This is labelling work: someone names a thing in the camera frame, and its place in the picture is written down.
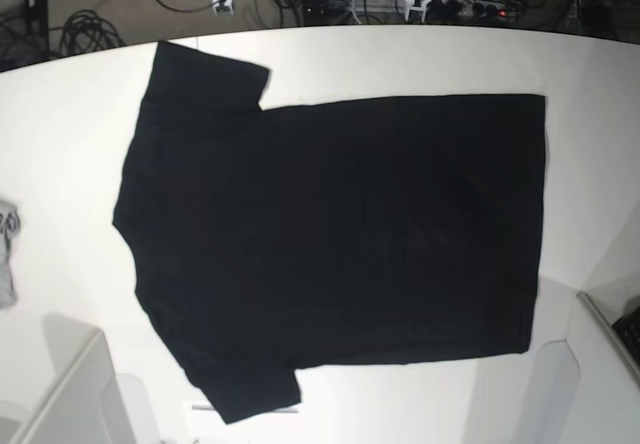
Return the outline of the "white partition lower right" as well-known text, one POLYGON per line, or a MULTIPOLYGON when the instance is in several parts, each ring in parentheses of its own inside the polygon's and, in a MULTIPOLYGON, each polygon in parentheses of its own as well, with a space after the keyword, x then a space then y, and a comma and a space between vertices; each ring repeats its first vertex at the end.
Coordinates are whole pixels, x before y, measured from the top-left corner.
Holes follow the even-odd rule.
POLYGON ((567 337, 536 354, 519 430, 521 443, 639 441, 639 366, 585 293, 567 337))

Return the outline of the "grey cloth at left edge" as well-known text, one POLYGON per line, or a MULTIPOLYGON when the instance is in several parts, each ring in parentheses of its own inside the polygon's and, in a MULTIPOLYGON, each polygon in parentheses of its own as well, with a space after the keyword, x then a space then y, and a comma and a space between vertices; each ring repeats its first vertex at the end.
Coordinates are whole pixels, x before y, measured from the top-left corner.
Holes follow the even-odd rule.
POLYGON ((21 228, 17 207, 7 201, 1 201, 1 241, 0 241, 0 306, 2 310, 10 308, 17 301, 10 257, 13 239, 21 228))

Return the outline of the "black T-shirt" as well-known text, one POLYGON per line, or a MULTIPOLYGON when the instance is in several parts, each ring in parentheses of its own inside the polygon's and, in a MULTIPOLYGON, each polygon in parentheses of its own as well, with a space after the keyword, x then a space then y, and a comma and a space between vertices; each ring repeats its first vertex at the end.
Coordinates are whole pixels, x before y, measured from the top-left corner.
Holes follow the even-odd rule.
POLYGON ((269 77, 160 43, 113 216, 142 309, 222 420, 298 404, 299 369, 526 352, 544 97, 264 110, 269 77))

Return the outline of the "black keyboard at right edge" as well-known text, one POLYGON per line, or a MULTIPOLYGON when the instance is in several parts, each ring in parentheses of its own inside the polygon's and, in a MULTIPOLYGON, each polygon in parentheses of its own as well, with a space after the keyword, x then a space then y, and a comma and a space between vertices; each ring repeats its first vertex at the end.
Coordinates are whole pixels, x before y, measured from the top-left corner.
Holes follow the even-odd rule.
POLYGON ((639 310, 636 310, 633 314, 626 317, 620 318, 613 325, 613 329, 636 364, 639 364, 640 360, 639 328, 639 310))

